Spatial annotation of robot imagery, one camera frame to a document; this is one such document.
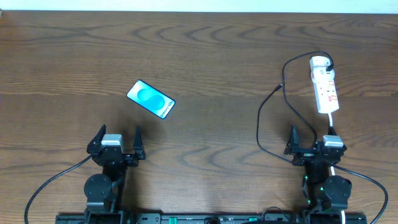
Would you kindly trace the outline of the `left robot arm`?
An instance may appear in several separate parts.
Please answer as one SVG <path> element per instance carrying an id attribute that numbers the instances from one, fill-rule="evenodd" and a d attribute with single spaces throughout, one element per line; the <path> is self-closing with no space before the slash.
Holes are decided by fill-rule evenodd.
<path id="1" fill-rule="evenodd" d="M 102 125 L 87 145 L 87 153 L 103 168 L 85 182 L 87 197 L 85 223 L 135 223 L 132 212 L 122 208 L 122 196 L 129 167 L 137 167 L 146 158 L 140 129 L 136 129 L 133 153 L 124 152 L 123 136 L 108 134 Z"/>

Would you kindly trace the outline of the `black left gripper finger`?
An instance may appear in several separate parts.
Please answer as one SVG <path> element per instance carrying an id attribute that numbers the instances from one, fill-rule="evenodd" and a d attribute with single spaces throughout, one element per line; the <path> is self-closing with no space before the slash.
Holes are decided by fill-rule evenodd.
<path id="1" fill-rule="evenodd" d="M 144 149 L 144 145 L 142 143 L 140 127 L 136 128 L 136 133 L 134 136 L 133 150 L 134 150 L 134 155 L 137 156 L 138 160 L 146 159 L 146 152 Z"/>
<path id="2" fill-rule="evenodd" d="M 101 142 L 106 134 L 106 125 L 102 125 L 95 137 L 87 145 L 86 151 L 89 154 L 97 154 L 101 148 Z"/>

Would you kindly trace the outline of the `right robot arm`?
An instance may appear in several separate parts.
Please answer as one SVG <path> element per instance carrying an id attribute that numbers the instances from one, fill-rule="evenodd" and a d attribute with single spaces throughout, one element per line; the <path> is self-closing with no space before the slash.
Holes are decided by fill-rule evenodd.
<path id="1" fill-rule="evenodd" d="M 298 218 L 304 223 L 344 223 L 341 213 L 348 208 L 352 183 L 350 180 L 332 174 L 330 168 L 344 155 L 346 146 L 332 127 L 321 141 L 312 148 L 302 148 L 296 127 L 290 128 L 285 155 L 293 155 L 292 164 L 303 166 L 303 194 L 308 199 L 308 208 Z"/>

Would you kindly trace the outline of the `blue Galaxy smartphone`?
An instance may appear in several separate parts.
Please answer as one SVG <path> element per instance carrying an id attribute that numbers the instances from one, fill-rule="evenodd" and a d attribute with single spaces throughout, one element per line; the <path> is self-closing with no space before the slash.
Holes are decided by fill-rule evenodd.
<path id="1" fill-rule="evenodd" d="M 142 80 L 135 82 L 126 96 L 160 119 L 165 119 L 175 106 L 175 100 Z"/>

